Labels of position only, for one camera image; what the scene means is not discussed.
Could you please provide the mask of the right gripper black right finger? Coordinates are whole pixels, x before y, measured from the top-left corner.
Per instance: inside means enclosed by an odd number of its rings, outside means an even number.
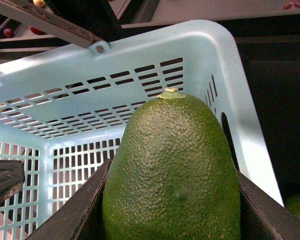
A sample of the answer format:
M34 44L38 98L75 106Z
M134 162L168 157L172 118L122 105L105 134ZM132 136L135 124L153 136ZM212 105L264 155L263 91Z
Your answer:
M300 240L300 219L237 171L244 240Z

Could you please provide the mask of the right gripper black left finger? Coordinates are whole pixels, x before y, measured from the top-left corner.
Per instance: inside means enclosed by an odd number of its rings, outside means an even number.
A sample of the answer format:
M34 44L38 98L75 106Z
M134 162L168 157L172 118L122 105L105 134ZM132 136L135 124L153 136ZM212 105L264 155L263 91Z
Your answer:
M101 240L102 199L111 160L107 159L30 240Z

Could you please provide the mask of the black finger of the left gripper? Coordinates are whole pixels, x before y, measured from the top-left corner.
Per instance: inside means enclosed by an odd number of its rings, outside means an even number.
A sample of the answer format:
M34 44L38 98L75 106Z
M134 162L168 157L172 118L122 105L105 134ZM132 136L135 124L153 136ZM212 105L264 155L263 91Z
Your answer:
M23 189L24 164L19 160L0 160L0 203Z

